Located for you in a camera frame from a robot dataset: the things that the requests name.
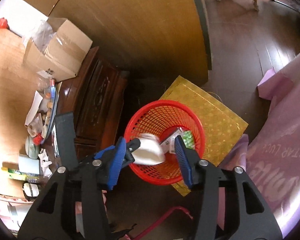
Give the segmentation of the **pink purple bed sheet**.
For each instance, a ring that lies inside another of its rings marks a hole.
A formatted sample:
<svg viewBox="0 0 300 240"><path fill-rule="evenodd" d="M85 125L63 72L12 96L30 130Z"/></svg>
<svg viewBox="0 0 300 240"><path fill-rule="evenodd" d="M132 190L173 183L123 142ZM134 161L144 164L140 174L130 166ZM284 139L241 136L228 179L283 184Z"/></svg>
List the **pink purple bed sheet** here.
<svg viewBox="0 0 300 240"><path fill-rule="evenodd" d="M271 101L267 120L252 141L242 135L220 167L242 167L271 208L286 237L300 220L300 53L257 86Z"/></svg>

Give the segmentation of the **crumpled white paper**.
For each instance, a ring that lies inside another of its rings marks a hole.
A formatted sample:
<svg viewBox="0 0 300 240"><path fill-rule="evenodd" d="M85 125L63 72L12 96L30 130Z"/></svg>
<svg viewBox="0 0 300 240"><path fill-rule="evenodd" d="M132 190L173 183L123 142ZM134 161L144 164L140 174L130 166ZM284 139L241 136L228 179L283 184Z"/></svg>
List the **crumpled white paper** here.
<svg viewBox="0 0 300 240"><path fill-rule="evenodd" d="M52 171L50 170L50 165L52 161L49 160L49 156L47 155L46 149L41 149L39 154L39 164L40 164L40 172L44 178L50 178L52 176Z"/></svg>

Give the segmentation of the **open cardboard box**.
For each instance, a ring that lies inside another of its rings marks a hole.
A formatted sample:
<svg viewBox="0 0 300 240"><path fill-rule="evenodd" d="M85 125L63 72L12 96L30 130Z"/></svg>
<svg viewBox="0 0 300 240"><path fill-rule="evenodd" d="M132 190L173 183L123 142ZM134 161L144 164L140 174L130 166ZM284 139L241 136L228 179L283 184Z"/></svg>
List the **open cardboard box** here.
<svg viewBox="0 0 300 240"><path fill-rule="evenodd" d="M57 82L77 76L93 41L67 18L50 17L28 39L23 66Z"/></svg>

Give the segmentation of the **white printed carton in basket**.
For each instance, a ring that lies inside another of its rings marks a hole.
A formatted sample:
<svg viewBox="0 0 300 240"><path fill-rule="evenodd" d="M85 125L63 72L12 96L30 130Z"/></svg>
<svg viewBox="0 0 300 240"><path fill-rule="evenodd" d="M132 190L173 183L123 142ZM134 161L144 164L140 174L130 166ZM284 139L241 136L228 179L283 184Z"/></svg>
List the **white printed carton in basket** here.
<svg viewBox="0 0 300 240"><path fill-rule="evenodd" d="M164 136L164 139L160 143L160 147L163 153L175 154L174 140L177 136L182 136L184 130L181 127L175 128L173 131Z"/></svg>

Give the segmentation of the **white small device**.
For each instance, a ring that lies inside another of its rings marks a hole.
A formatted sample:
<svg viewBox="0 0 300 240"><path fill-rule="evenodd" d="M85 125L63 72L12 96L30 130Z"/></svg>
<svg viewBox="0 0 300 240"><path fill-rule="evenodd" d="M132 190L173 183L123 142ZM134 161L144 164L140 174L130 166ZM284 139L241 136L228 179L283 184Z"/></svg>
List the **white small device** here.
<svg viewBox="0 0 300 240"><path fill-rule="evenodd" d="M25 198L36 198L40 194L41 187L38 184L23 183L23 193Z"/></svg>

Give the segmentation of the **green yellow flat box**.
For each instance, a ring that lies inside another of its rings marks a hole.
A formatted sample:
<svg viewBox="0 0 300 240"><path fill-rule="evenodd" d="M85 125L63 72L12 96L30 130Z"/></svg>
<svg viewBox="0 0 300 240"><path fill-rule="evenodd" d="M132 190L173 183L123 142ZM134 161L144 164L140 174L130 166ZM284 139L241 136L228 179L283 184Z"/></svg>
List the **green yellow flat box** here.
<svg viewBox="0 0 300 240"><path fill-rule="evenodd" d="M24 172L20 172L18 170L15 170L12 168L7 168L7 167L2 167L1 170L4 171L7 174L8 178L10 178L10 179L26 181L28 183L39 183L40 182L40 176L37 174L24 173Z"/></svg>

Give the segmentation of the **gold patterned flat box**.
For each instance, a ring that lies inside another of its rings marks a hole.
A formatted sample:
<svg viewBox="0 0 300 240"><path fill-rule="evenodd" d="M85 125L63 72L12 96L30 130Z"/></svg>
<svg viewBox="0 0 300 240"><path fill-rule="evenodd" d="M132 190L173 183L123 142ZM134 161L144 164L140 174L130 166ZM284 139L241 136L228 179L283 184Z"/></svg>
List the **gold patterned flat box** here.
<svg viewBox="0 0 300 240"><path fill-rule="evenodd" d="M248 126L226 105L181 76L160 99L182 103L199 118L205 134L203 157L216 166L228 155Z"/></svg>

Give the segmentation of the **red plastic mesh basket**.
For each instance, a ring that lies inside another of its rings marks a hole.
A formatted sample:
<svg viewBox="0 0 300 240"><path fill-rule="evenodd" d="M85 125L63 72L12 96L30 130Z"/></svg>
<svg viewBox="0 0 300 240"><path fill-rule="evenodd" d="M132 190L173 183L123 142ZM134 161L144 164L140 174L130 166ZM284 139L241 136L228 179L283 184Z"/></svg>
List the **red plastic mesh basket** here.
<svg viewBox="0 0 300 240"><path fill-rule="evenodd" d="M124 138L130 141L142 133L150 133L162 141L177 128L191 131L194 149L202 157L205 135L201 121L189 107L173 100L154 101L139 109L130 119ZM161 164L132 163L130 168L139 178L154 185L171 185L182 180L177 159L170 153Z"/></svg>

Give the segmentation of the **white face mask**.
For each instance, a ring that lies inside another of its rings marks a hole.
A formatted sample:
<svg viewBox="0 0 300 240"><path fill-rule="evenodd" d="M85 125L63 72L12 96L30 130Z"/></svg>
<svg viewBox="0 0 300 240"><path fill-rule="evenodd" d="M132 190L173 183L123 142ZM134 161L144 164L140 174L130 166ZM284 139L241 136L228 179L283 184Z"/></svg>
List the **white face mask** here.
<svg viewBox="0 0 300 240"><path fill-rule="evenodd" d="M165 161L165 154L160 146L159 138L150 133L141 133L138 136L140 147L132 152L134 164L158 165Z"/></svg>

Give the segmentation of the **dark wooden carved cabinet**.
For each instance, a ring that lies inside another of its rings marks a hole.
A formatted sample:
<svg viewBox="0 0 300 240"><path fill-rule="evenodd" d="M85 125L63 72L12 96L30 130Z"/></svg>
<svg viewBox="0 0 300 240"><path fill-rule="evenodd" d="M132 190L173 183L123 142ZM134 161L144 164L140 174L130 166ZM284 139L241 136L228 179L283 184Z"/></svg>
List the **dark wooden carved cabinet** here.
<svg viewBox="0 0 300 240"><path fill-rule="evenodd" d="M111 66L98 47L89 50L75 78L62 82L57 113L74 114L77 159L115 142L126 85L126 73Z"/></svg>

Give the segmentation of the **green white wrapper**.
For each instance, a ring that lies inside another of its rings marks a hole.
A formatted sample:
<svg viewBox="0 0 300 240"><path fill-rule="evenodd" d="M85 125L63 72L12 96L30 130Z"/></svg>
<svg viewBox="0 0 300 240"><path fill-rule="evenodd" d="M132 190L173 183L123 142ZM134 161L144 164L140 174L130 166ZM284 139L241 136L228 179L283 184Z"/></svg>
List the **green white wrapper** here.
<svg viewBox="0 0 300 240"><path fill-rule="evenodd" d="M186 146L186 148L190 148L190 149L195 149L195 141L194 141L194 136L192 134L192 132L190 130L188 131L183 131L182 135L181 135L183 142Z"/></svg>

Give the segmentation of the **blue rimmed tray of clutter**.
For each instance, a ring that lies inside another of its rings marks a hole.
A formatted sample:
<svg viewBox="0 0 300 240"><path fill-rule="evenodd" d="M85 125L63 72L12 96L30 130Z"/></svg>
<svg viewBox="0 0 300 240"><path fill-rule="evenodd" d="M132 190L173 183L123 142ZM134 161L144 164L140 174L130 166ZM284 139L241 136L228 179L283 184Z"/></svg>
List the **blue rimmed tray of clutter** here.
<svg viewBox="0 0 300 240"><path fill-rule="evenodd" d="M43 89L35 91L32 105L25 119L25 127L35 145L41 145L52 131L56 115L58 88L55 79L49 79Z"/></svg>

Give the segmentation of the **red small object on shelf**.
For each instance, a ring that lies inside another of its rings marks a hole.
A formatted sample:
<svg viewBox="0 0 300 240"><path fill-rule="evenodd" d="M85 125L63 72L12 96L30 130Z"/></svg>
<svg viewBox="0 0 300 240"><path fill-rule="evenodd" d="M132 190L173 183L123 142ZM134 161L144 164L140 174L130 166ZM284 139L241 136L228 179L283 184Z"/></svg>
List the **red small object on shelf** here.
<svg viewBox="0 0 300 240"><path fill-rule="evenodd" d="M6 18L0 18L0 29L8 29L8 23Z"/></svg>

